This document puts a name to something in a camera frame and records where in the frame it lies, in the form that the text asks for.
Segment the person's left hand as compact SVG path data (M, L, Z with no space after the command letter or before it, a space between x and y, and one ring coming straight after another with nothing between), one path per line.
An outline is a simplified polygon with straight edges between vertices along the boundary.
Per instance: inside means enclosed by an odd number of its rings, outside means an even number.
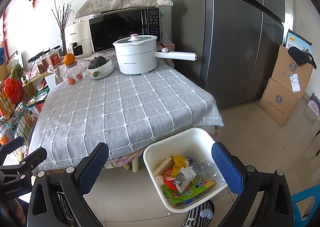
M19 203L18 199L11 199L6 201L5 208L7 212L9 212L8 209L10 209L22 224L26 223L26 216L23 211L23 207Z

